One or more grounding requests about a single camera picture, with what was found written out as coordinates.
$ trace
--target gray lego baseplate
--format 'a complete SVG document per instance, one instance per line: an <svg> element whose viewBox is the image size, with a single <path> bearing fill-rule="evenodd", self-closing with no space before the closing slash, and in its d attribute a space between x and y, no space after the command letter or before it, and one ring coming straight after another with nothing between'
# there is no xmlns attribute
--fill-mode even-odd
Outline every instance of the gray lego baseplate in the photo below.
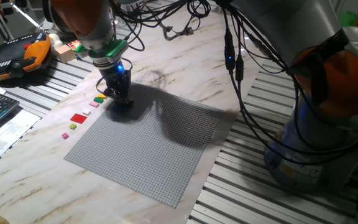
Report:
<svg viewBox="0 0 358 224"><path fill-rule="evenodd" d="M109 105L65 160L176 208L222 111L149 86L131 91L134 105Z"/></svg>

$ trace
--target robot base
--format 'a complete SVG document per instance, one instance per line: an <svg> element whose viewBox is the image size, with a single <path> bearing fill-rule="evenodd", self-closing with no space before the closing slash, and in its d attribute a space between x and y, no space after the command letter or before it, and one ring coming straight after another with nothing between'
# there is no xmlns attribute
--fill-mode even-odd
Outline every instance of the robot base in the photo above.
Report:
<svg viewBox="0 0 358 224"><path fill-rule="evenodd" d="M301 134L307 142L316 147L339 148L349 145L349 141L353 142L358 138L352 136L347 131L322 123L312 114L303 100L300 102L299 111L298 124ZM295 114L292 114L289 122L277 133L277 139L288 146L304 152L317 152L299 140L296 135L294 115ZM322 113L320 115L329 121L335 121L337 124L345 124L349 121L348 119L328 118ZM290 151L273 141L269 142L269 146L289 159L304 163L325 161L337 155L311 156L301 154ZM353 170L358 165L358 149L332 162L309 166L286 161L266 148L265 164L278 183L291 189L300 192L317 192L322 190L337 192L347 182Z"/></svg>

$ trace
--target green lego brick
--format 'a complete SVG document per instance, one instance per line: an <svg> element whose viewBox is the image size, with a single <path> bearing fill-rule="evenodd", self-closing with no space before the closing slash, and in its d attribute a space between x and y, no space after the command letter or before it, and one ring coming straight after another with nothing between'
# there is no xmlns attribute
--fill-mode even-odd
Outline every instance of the green lego brick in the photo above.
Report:
<svg viewBox="0 0 358 224"><path fill-rule="evenodd" d="M97 103L103 103L103 99L100 98L100 97L95 97L95 98L93 99L93 101L95 101L95 102L97 102Z"/></svg>
<svg viewBox="0 0 358 224"><path fill-rule="evenodd" d="M75 124L70 125L70 129L75 130L76 128L77 128L77 125L75 125Z"/></svg>

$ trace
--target cable connector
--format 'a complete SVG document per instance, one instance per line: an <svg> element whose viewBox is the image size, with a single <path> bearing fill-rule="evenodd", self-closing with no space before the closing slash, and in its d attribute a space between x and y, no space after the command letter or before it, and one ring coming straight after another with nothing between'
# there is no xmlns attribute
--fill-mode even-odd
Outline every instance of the cable connector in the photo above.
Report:
<svg viewBox="0 0 358 224"><path fill-rule="evenodd" d="M241 55L238 56L236 61L236 81L241 82L244 78L244 61Z"/></svg>
<svg viewBox="0 0 358 224"><path fill-rule="evenodd" d="M252 41L255 46L261 51L262 54L264 54L268 58L273 58L272 52L260 41L255 39Z"/></svg>
<svg viewBox="0 0 358 224"><path fill-rule="evenodd" d="M233 46L233 36L229 29L226 29L226 34L224 35L224 58L226 63L226 69L229 71L233 71L236 67L236 61Z"/></svg>

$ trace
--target marble surface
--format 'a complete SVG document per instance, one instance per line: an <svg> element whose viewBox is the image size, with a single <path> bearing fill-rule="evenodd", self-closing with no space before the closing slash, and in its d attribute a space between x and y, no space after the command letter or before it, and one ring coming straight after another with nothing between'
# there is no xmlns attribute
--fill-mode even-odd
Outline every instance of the marble surface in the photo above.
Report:
<svg viewBox="0 0 358 224"><path fill-rule="evenodd" d="M182 29L181 17L190 16L181 11L166 26ZM88 105L97 94L95 70L0 159L0 215L10 223L186 223L239 110L224 66L223 36L222 15L211 14L195 35L171 42L161 28L144 29L147 50L125 53L134 63L133 81L226 111L176 209L63 160L108 104ZM259 68L244 60L246 97ZM71 116L85 108L92 114L70 130Z"/></svg>

